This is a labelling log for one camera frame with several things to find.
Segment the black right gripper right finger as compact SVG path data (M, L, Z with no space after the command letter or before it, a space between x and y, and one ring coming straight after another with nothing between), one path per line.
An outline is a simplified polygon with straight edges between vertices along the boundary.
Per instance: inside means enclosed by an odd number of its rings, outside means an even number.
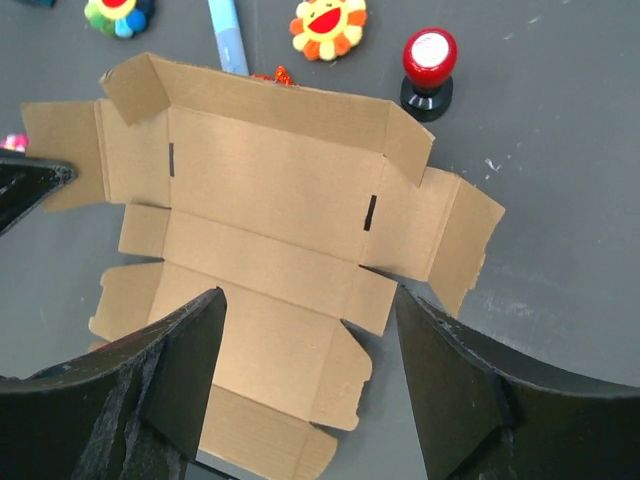
M638 388L534 359L405 287L395 313L428 478L638 478Z

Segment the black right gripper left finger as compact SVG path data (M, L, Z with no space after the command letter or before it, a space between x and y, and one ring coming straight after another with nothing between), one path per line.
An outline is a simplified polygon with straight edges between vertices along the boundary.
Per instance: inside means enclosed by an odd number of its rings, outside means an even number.
M184 478L226 311L223 290L209 289L91 353L2 378L2 478Z

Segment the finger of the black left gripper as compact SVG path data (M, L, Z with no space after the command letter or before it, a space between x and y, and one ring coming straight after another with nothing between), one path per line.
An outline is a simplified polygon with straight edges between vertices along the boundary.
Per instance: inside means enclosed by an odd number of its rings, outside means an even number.
M73 166L64 161L28 157L1 150L1 234L53 193L77 178Z

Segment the brown cardboard box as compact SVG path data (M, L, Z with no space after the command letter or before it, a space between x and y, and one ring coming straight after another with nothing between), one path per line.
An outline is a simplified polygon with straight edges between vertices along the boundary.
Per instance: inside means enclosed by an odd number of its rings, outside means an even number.
M381 335L398 277L450 313L504 208L432 168L395 103L137 55L95 101L22 107L30 155L78 172L44 206L125 215L90 331L107 341L206 289L227 314L200 447L267 479L315 479L372 374L350 325Z

